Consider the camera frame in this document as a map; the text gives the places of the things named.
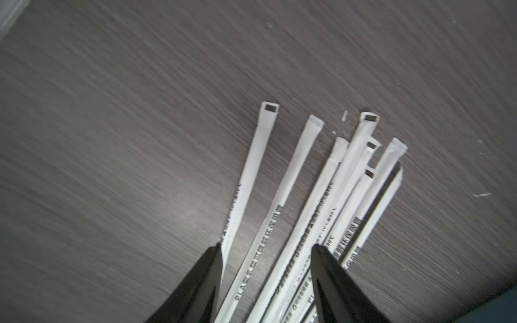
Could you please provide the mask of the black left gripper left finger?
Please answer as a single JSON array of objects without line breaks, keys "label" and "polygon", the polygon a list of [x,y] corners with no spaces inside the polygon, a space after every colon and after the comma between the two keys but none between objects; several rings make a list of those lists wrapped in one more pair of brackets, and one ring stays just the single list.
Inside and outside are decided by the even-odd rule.
[{"label": "black left gripper left finger", "polygon": [[222,247],[218,243],[203,253],[173,293],[146,322],[213,322],[222,273]]}]

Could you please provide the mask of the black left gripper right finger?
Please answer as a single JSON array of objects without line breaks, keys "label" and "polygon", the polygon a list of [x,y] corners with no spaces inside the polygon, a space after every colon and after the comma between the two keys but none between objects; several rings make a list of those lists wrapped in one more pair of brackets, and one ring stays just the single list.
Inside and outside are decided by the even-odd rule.
[{"label": "black left gripper right finger", "polygon": [[319,244],[315,244],[311,250],[311,274],[318,322],[389,321],[329,250]]}]

